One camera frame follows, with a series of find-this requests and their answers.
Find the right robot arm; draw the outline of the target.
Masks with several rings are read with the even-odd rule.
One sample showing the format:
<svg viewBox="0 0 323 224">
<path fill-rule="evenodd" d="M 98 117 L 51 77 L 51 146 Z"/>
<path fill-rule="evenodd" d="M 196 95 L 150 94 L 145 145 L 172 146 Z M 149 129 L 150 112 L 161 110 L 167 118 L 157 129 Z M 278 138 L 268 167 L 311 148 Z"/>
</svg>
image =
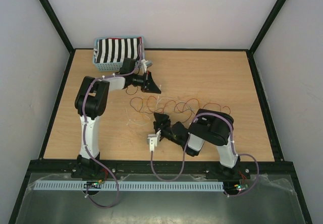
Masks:
<svg viewBox="0 0 323 224">
<path fill-rule="evenodd" d="M 204 143 L 209 142 L 217 148 L 222 175 L 232 178 L 238 173 L 238 154 L 233 140 L 234 119 L 229 114 L 200 108 L 188 128 L 181 122 L 172 125 L 166 114 L 153 115 L 155 133 L 147 136 L 150 151 L 157 147 L 158 141 L 166 138 L 181 146 L 189 156 L 198 156 Z"/>
</svg>

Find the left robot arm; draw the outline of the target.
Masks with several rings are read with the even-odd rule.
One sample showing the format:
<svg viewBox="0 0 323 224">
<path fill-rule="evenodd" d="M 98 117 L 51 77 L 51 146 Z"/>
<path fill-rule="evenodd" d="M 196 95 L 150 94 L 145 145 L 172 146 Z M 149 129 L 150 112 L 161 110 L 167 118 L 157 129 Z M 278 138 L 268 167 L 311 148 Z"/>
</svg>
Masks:
<svg viewBox="0 0 323 224">
<path fill-rule="evenodd" d="M 117 73 L 93 78 L 84 77 L 75 99 L 75 108 L 82 125 L 82 143 L 77 161 L 83 164 L 83 171 L 89 177 L 99 175 L 98 130 L 100 117 L 103 115 L 110 91 L 123 90 L 133 85 L 140 87 L 144 93 L 160 94 L 148 70 L 152 61 L 126 58 Z"/>
</svg>

